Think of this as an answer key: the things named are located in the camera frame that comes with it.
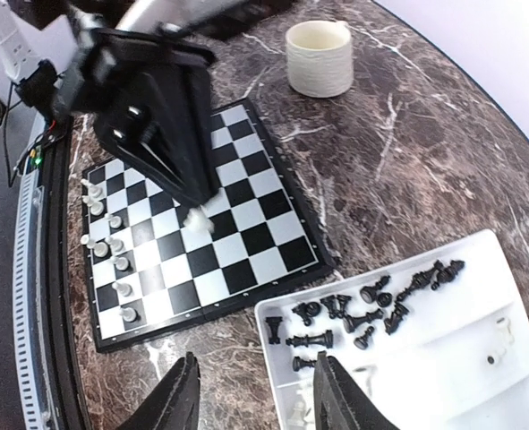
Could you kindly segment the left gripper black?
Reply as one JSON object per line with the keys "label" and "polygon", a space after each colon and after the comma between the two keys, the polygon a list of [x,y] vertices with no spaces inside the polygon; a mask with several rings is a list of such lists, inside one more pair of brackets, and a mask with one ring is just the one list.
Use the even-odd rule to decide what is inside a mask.
{"label": "left gripper black", "polygon": [[[206,204],[220,183],[212,157],[212,100],[207,47],[164,34],[111,28],[82,30],[79,49],[64,76],[64,113],[98,113],[117,123],[122,106],[134,103],[161,133],[130,137],[106,133],[103,149],[135,168],[188,208]],[[184,150],[178,136],[189,141]]]}

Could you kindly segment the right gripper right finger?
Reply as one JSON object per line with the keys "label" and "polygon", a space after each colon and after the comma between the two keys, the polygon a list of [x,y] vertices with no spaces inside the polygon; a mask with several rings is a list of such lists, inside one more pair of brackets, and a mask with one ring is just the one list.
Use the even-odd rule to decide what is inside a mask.
{"label": "right gripper right finger", "polygon": [[371,402],[340,362],[320,352],[313,375],[315,428],[397,430]]}

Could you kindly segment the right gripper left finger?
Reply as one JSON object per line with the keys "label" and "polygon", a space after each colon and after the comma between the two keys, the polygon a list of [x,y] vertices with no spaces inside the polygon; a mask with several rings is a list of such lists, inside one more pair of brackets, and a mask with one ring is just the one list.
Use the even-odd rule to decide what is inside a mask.
{"label": "right gripper left finger", "polygon": [[118,429],[197,429],[200,399],[199,363],[192,352],[187,352]]}

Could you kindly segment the white rook chess piece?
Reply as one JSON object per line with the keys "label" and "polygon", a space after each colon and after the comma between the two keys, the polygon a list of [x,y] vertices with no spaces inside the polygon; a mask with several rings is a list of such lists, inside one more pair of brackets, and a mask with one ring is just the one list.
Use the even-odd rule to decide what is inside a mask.
{"label": "white rook chess piece", "polygon": [[81,184],[86,188],[89,197],[93,199],[99,199],[101,197],[103,192],[99,186],[92,184],[85,178],[81,180]]}

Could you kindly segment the white divided plastic tray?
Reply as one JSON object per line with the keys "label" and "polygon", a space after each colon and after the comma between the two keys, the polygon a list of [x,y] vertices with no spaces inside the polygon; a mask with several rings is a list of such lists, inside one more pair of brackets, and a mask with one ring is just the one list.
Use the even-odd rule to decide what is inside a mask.
{"label": "white divided plastic tray", "polygon": [[[444,264],[463,260],[465,267],[453,282],[442,285],[437,291],[426,288],[410,296],[405,304],[411,312],[394,334],[388,335],[384,331],[382,321],[374,322],[375,332],[366,350],[356,348],[353,343],[354,337],[361,335],[365,326],[355,334],[345,335],[341,322],[328,322],[327,312],[322,311],[313,328],[304,328],[301,319],[290,312],[296,303],[330,294],[341,292],[357,297],[359,288],[372,285],[384,274],[392,276],[385,290],[395,295],[408,285],[413,274],[429,269],[436,260]],[[506,315],[512,320],[516,336],[511,357],[514,366],[508,388],[496,399],[479,407],[466,429],[529,429],[529,321],[508,261],[491,230],[484,229],[376,271],[264,300],[256,305],[255,316],[279,424],[284,429],[312,429],[315,426],[313,367],[294,372],[292,361],[294,357],[316,359],[320,348],[269,345],[268,329],[263,320],[271,315],[285,318],[280,328],[283,343],[288,336],[319,334],[323,331],[322,324],[333,328],[337,337],[328,354],[335,357],[350,375],[354,369],[377,363],[392,353]]]}

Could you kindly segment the black and grey chessboard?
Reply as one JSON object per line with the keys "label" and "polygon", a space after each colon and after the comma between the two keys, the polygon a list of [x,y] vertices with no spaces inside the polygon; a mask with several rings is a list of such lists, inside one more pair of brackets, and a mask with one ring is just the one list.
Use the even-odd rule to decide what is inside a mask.
{"label": "black and grey chessboard", "polygon": [[316,215],[249,99],[212,117],[217,195],[188,209],[109,159],[82,182],[83,256],[100,353],[183,330],[326,276]]}

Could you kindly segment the white king chess piece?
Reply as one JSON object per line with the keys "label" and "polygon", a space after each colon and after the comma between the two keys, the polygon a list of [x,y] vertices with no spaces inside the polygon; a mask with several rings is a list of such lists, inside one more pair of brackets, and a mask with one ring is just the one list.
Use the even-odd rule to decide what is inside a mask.
{"label": "white king chess piece", "polygon": [[82,245],[84,245],[87,249],[93,252],[93,254],[98,258],[104,258],[107,256],[109,252],[109,247],[107,243],[101,241],[98,242],[89,235],[83,235],[81,236],[80,242]]}

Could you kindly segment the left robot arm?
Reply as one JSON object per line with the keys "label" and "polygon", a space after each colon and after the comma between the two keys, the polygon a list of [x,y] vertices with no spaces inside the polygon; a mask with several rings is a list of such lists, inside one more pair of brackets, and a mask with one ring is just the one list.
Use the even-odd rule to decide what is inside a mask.
{"label": "left robot arm", "polygon": [[79,48],[52,102],[56,118],[96,115],[103,149],[183,206],[218,193],[209,70],[193,35],[226,41],[284,13],[288,1],[137,1],[115,26],[75,5]]}

